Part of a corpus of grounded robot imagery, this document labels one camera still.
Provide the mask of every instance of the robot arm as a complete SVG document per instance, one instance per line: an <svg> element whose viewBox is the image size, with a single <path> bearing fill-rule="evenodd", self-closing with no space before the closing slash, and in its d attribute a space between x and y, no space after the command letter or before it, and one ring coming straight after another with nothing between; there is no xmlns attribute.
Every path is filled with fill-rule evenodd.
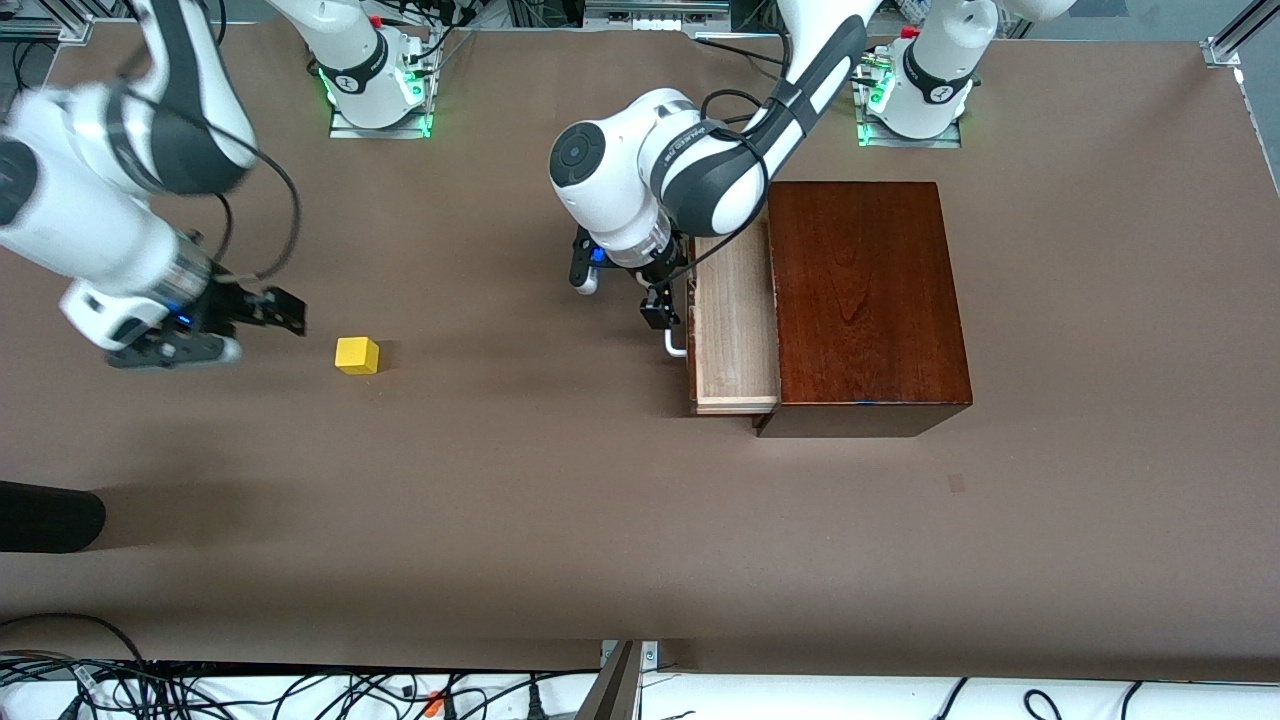
<svg viewBox="0 0 1280 720"><path fill-rule="evenodd" d="M913 140L946 131L964 113L978 60L996 37L997 3L1015 15L1044 22L1065 13L1075 0L932 0L920 35L888 46L892 77L868 111Z"/></svg>
<svg viewBox="0 0 1280 720"><path fill-rule="evenodd" d="M305 333L301 301L215 282L225 270L146 206L152 192L229 190L255 146L201 8L134 8L143 78L17 99L0 132L0 245L74 278L60 307L118 366L233 361L234 323Z"/></svg>
<svg viewBox="0 0 1280 720"><path fill-rule="evenodd" d="M384 128L421 105L422 41L374 27L358 0L268 0L293 23L320 65L330 100L351 124Z"/></svg>
<svg viewBox="0 0 1280 720"><path fill-rule="evenodd" d="M566 209L609 260L646 284L685 261L672 247L671 222L712 237L750 220L861 56L879 0L778 5L792 60L741 138L717 132L723 126L704 120L678 91L657 90L612 118L566 129L552 149L552 183Z"/></svg>
<svg viewBox="0 0 1280 720"><path fill-rule="evenodd" d="M140 197L232 190L253 167L248 147L256 147L256 140L227 78L209 18L191 1L134 6L151 54L147 74L128 85L86 83L45 97L67 108L72 150L97 176ZM154 104L175 111L156 111ZM210 131L209 124L244 145ZM22 136L24 129L19 120L10 135Z"/></svg>

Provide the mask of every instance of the black cap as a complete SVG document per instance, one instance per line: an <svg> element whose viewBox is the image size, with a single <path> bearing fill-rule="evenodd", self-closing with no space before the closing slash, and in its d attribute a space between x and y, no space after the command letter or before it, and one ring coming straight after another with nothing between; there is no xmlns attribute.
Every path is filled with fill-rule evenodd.
<svg viewBox="0 0 1280 720"><path fill-rule="evenodd" d="M604 133L595 123L577 123L562 132L552 147L552 182L577 184L595 173L604 159Z"/></svg>

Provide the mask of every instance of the wooden cabinet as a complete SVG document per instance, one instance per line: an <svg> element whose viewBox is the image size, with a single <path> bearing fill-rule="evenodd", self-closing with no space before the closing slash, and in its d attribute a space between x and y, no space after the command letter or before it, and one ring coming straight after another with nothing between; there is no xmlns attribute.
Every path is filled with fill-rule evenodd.
<svg viewBox="0 0 1280 720"><path fill-rule="evenodd" d="M933 183L776 183L690 300L698 414L756 415L762 437L910 437L973 404Z"/></svg>

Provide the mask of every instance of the wooden cube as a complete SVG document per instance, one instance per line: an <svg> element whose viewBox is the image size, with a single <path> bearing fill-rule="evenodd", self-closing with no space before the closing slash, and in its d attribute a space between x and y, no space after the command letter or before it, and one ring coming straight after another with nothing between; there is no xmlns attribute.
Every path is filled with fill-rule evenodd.
<svg viewBox="0 0 1280 720"><path fill-rule="evenodd" d="M339 337L333 364L348 375L372 375L378 372L378 343L367 337Z"/></svg>

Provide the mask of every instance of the wooden drawer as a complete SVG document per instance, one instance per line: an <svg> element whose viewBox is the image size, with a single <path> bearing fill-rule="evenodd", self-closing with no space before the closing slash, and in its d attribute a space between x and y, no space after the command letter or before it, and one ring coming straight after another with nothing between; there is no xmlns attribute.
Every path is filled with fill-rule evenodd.
<svg viewBox="0 0 1280 720"><path fill-rule="evenodd" d="M699 255L718 238L695 240ZM689 283L689 396L696 415L764 415L780 398L768 213Z"/></svg>

